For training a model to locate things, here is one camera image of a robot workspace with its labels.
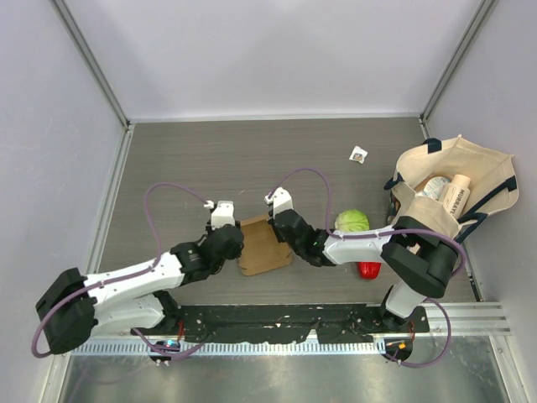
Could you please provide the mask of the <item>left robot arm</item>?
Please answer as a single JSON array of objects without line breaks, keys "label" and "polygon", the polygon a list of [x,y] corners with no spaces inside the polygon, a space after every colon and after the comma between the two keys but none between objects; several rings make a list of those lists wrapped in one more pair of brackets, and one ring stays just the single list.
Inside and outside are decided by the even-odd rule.
[{"label": "left robot arm", "polygon": [[171,334],[179,315],[168,291],[217,274],[240,256],[243,245],[235,222],[127,268],[96,275],[67,269],[36,303],[36,334],[46,338],[53,355],[68,353],[100,332],[144,328]]}]

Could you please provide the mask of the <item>brown cardboard paper box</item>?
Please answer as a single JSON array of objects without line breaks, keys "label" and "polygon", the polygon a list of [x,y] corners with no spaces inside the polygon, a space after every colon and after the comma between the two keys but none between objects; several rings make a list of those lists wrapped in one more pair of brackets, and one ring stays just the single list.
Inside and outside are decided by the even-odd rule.
[{"label": "brown cardboard paper box", "polygon": [[240,222],[244,246],[238,265],[245,276],[280,269],[292,261],[289,245],[278,241],[268,219],[268,215],[262,215]]}]

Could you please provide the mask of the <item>small white wrapper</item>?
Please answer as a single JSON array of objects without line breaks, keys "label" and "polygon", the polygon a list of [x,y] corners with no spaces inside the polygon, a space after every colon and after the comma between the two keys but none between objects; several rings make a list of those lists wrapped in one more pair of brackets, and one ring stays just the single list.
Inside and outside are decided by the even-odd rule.
[{"label": "small white wrapper", "polygon": [[368,152],[360,146],[355,146],[349,156],[349,160],[363,164],[368,156]]}]

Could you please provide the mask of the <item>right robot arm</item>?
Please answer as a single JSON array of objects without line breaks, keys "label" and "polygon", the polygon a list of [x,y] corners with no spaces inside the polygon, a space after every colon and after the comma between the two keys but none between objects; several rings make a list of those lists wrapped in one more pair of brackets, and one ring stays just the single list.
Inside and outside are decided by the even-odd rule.
[{"label": "right robot arm", "polygon": [[383,298],[378,319],[390,332],[404,327],[426,299],[443,297],[467,260],[459,243],[409,216],[394,226],[358,233],[315,229],[292,208],[271,212],[268,223],[280,242],[315,267],[351,262],[389,266],[400,282]]}]

